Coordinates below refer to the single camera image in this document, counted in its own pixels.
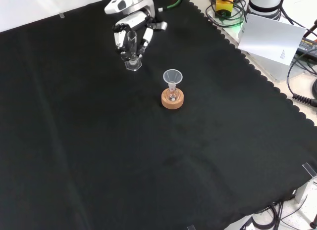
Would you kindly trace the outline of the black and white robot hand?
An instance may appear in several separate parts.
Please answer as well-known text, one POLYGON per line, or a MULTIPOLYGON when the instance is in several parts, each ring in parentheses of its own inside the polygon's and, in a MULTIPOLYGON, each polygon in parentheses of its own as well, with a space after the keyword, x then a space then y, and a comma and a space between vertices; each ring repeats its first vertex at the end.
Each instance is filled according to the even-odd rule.
POLYGON ((138 58, 143 57, 145 50, 152 40, 154 32, 165 31, 167 29, 167 23, 165 21, 158 21, 144 10, 140 10, 119 20, 112 27, 116 46, 115 50, 123 61, 127 62, 132 58, 132 53, 129 51, 130 44, 128 42, 128 33, 131 31, 136 32, 143 28, 145 28, 145 32, 141 39, 141 44, 137 46, 136 49, 136 56, 138 58))

